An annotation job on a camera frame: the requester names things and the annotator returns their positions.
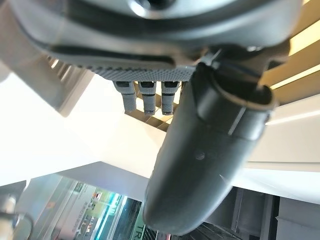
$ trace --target sign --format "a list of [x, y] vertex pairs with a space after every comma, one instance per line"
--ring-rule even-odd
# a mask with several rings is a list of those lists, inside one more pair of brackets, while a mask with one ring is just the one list
[[64, 225], [59, 233], [59, 239], [72, 240], [74, 239], [81, 220], [83, 219], [86, 210], [91, 202], [91, 199], [97, 187], [83, 184], [77, 186], [73, 194], [77, 194], [77, 198], [73, 203]]
[[131, 240], [141, 240], [142, 236], [144, 235], [146, 225], [144, 223], [143, 217], [142, 217], [142, 206], [139, 210], [138, 217], [135, 220], [133, 232], [131, 235]]

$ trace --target ceiling light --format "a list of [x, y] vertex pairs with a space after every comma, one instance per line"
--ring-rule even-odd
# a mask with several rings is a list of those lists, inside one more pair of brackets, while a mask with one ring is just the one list
[[57, 66], [58, 62], [59, 62], [58, 59], [54, 60], [54, 62], [51, 65], [51, 68], [53, 69], [55, 66]]
[[320, 20], [290, 39], [290, 53], [293, 55], [320, 40]]
[[283, 80], [283, 81], [280, 81], [280, 82], [272, 85], [270, 88], [271, 88], [271, 89], [280, 88], [280, 87], [282, 87], [282, 86], [284, 86], [284, 85], [286, 85], [286, 84], [289, 84], [289, 83], [292, 83], [292, 82], [294, 82], [294, 81], [296, 81], [296, 80], [298, 80], [298, 79], [304, 78], [304, 77], [306, 77], [306, 76], [308, 76], [308, 75], [310, 75], [310, 74], [313, 74], [313, 73], [315, 73], [315, 72], [317, 72], [317, 71], [320, 71], [320, 64], [319, 64], [319, 65], [316, 65], [316, 66], [314, 66], [314, 67], [311, 67], [311, 68], [309, 68], [309, 69], [307, 69], [307, 70], [305, 70], [305, 71], [303, 71], [303, 72], [300, 72], [300, 73], [298, 73], [297, 75], [294, 75], [294, 76], [292, 76], [292, 77], [289, 77], [289, 78], [287, 78], [287, 79], [285, 79], [285, 80]]
[[311, 112], [307, 112], [307, 113], [302, 113], [302, 114], [298, 114], [298, 115], [294, 115], [294, 116], [289, 116], [289, 117], [285, 117], [285, 118], [269, 121], [265, 125], [282, 124], [282, 123], [287, 123], [287, 122], [291, 122], [291, 121], [294, 121], [294, 120], [314, 117], [314, 116], [317, 116], [317, 115], [320, 115], [320, 110], [311, 111]]

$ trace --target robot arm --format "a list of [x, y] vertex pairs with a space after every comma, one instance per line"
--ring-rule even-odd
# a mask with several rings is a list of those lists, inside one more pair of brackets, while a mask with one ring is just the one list
[[[10, 4], [33, 46], [113, 81], [126, 110], [135, 109], [134, 81], [148, 86], [142, 93], [150, 105], [156, 81], [188, 82], [183, 84], [143, 203], [148, 226], [183, 235], [220, 204], [262, 135], [277, 104], [259, 79], [288, 56], [287, 39], [302, 1], [11, 0]], [[170, 90], [162, 94], [169, 109], [173, 94]], [[145, 113], [152, 115], [152, 107]]]

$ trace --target cable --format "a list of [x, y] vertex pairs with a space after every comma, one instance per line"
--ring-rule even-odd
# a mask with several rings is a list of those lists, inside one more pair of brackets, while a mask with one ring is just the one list
[[30, 222], [30, 233], [26, 240], [31, 240], [31, 236], [34, 231], [34, 221], [28, 213], [21, 213], [21, 212], [7, 213], [7, 212], [0, 211], [0, 218], [1, 217], [6, 218], [8, 220], [14, 220], [15, 218], [28, 219]]

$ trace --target black plastic housing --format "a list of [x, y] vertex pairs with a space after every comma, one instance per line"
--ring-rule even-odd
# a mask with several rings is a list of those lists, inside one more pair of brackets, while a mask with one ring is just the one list
[[240, 98], [246, 91], [221, 85], [200, 63], [183, 89], [145, 193], [143, 219], [154, 230], [184, 235], [218, 207], [276, 106], [266, 86]]

